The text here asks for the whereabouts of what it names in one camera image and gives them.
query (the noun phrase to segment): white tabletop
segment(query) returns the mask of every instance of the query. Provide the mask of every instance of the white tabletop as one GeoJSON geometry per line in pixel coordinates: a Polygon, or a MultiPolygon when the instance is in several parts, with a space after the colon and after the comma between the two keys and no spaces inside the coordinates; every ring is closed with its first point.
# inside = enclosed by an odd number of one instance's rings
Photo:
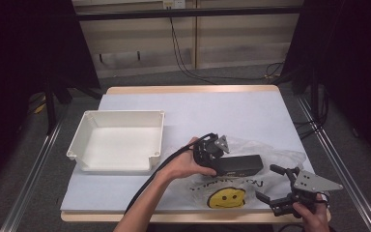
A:
{"type": "MultiPolygon", "coordinates": [[[[278,150],[305,153],[276,87],[250,92],[104,95],[99,110],[165,111],[163,153],[173,148],[179,149],[192,136],[202,136],[209,132],[258,141],[278,150]]],[[[308,158],[303,167],[313,172],[308,158]]],[[[121,214],[147,178],[147,175],[92,175],[76,167],[61,210],[65,214],[121,214]]],[[[287,179],[286,183],[271,189],[269,194],[271,198],[280,198],[288,192],[290,187],[287,179]]],[[[241,212],[247,213],[264,211],[269,213],[271,210],[259,201],[252,208],[241,209],[241,212]]],[[[201,210],[169,187],[156,212],[206,214],[212,210],[201,210]]]]}

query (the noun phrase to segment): black power bank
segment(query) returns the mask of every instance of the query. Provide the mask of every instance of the black power bank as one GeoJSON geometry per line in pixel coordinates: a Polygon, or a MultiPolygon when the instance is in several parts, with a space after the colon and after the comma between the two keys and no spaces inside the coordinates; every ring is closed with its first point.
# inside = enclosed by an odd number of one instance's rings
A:
{"type": "Polygon", "coordinates": [[[213,159],[212,165],[217,176],[228,177],[253,176],[264,167],[260,155],[213,159]]]}

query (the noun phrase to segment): white plastic bin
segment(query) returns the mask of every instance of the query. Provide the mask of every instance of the white plastic bin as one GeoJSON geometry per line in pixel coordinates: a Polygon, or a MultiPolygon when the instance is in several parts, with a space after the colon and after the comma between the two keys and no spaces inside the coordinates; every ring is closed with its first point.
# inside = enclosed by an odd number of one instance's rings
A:
{"type": "Polygon", "coordinates": [[[86,111],[67,156],[83,171],[149,171],[159,162],[164,112],[86,111]]]}

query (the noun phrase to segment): smiley face sticker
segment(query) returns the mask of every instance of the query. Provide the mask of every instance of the smiley face sticker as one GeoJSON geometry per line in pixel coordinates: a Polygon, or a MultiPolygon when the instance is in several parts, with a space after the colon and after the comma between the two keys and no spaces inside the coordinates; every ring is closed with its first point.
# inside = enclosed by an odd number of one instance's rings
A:
{"type": "Polygon", "coordinates": [[[240,208],[245,204],[244,197],[242,188],[222,188],[209,197],[207,205],[212,209],[240,208]]]}

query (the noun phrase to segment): human hand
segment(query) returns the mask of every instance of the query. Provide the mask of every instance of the human hand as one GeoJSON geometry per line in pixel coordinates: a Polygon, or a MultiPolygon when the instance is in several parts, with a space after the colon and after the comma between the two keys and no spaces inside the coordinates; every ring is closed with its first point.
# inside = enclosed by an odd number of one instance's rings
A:
{"type": "MultiPolygon", "coordinates": [[[[323,200],[320,193],[317,194],[316,199],[323,200]]],[[[312,214],[298,202],[295,202],[293,207],[302,216],[303,227],[306,232],[329,232],[327,206],[325,203],[315,203],[315,214],[312,214]]]]}
{"type": "MultiPolygon", "coordinates": [[[[197,139],[197,137],[191,138],[188,144],[194,142],[197,139]]],[[[203,174],[210,176],[216,175],[215,170],[209,167],[200,166],[194,161],[192,150],[185,151],[179,156],[175,157],[158,173],[165,178],[168,178],[170,181],[178,178],[185,178],[193,174],[203,174]]]]}

